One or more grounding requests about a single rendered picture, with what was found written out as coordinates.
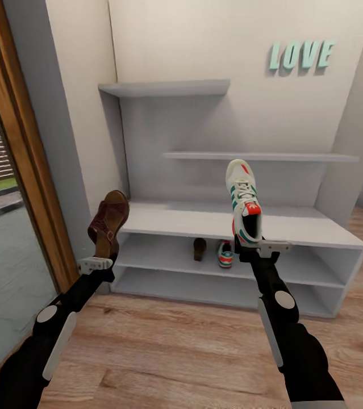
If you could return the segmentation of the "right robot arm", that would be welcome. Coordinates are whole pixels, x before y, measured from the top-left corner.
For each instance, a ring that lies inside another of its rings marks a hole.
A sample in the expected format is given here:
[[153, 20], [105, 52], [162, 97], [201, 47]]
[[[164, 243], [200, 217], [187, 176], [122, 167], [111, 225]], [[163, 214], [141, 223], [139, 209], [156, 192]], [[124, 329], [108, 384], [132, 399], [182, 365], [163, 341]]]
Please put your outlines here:
[[277, 363], [285, 376], [292, 409], [349, 409], [335, 380], [328, 372], [328, 360], [318, 339], [309, 335], [299, 321], [294, 297], [280, 279], [275, 263], [280, 252], [293, 244], [283, 240], [262, 240], [259, 248], [243, 247], [235, 235], [236, 254], [251, 263], [258, 289], [258, 310]]

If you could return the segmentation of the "gym shoe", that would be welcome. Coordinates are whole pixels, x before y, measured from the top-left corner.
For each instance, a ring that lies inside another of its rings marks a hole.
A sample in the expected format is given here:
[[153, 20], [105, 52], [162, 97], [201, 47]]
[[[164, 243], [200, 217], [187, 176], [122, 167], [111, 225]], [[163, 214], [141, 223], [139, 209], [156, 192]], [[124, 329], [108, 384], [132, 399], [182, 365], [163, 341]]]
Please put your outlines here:
[[226, 170], [226, 187], [232, 197], [233, 235], [247, 244], [262, 240], [262, 209], [258, 203], [256, 182], [249, 164], [240, 158]]
[[233, 259], [232, 243], [228, 240], [219, 239], [216, 243], [215, 250], [219, 266], [222, 268], [230, 268]]

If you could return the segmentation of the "sandal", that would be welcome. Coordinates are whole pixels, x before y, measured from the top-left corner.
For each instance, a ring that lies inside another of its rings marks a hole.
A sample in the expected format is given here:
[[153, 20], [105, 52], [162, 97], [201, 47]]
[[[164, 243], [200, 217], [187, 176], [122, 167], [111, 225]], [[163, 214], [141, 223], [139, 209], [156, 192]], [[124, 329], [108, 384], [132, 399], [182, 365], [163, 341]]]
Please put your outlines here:
[[201, 238], [195, 238], [194, 240], [194, 261], [201, 262], [203, 251], [206, 250], [206, 241]]
[[98, 207], [88, 227], [88, 235], [96, 245], [95, 257], [111, 258], [119, 254], [117, 233], [126, 223], [130, 212], [128, 197], [122, 192], [110, 191]]

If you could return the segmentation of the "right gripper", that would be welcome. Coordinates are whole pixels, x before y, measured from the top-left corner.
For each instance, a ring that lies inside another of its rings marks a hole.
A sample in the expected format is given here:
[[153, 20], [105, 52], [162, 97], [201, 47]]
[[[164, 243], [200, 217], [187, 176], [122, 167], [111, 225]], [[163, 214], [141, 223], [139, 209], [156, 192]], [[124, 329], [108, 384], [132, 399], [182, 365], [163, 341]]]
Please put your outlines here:
[[261, 258], [261, 256], [257, 252], [258, 248], [248, 248], [241, 246], [237, 235], [235, 235], [235, 246], [236, 254], [239, 254], [240, 261], [251, 263], [255, 277], [258, 272], [264, 269], [273, 269], [275, 272], [277, 272], [275, 263], [279, 258], [280, 252], [272, 252], [271, 258]]

